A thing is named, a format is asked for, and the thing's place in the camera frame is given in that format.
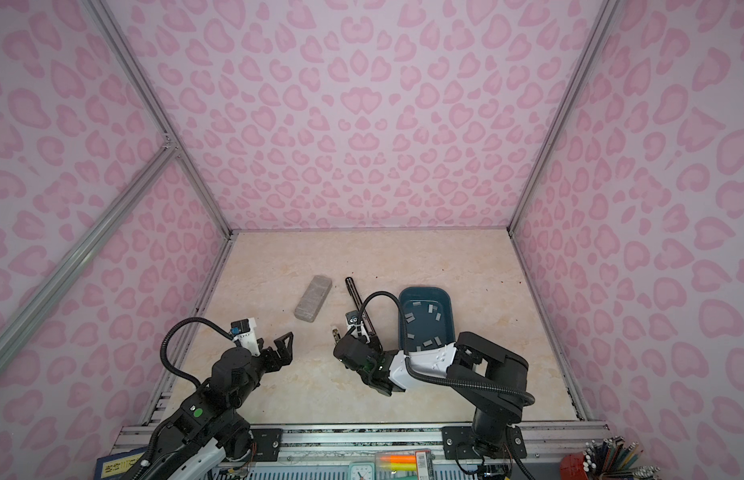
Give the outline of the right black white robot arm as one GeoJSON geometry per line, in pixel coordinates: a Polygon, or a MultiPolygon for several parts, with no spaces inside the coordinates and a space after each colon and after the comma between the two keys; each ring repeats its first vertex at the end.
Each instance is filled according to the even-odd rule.
{"type": "Polygon", "coordinates": [[[334,357],[362,382],[390,396],[420,385],[447,387],[475,407],[467,443],[459,459],[524,459],[518,424],[535,403],[527,390],[528,362],[520,355],[475,333],[463,332],[453,343],[408,353],[383,351],[351,334],[335,340],[334,357]]]}

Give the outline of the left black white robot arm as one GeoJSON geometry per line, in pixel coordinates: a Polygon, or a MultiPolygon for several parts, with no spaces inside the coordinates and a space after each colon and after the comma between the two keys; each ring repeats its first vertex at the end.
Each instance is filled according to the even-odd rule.
{"type": "Polygon", "coordinates": [[[243,346],[224,351],[210,376],[153,431],[124,479],[206,479],[225,460],[253,455],[250,423],[238,409],[267,373],[293,360],[294,334],[254,355],[243,346]]]}

